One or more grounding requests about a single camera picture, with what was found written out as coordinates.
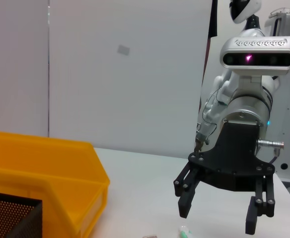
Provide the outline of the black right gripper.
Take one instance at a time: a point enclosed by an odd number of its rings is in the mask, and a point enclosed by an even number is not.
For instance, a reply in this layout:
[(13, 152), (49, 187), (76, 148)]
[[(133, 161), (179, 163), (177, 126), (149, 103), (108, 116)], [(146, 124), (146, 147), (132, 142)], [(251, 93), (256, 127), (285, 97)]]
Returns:
[(275, 167), (255, 155), (259, 130), (258, 125), (226, 122), (212, 149), (189, 156), (173, 182), (181, 218), (188, 217), (200, 181), (224, 190), (255, 192), (245, 221), (248, 235), (255, 234), (258, 217), (274, 216)]

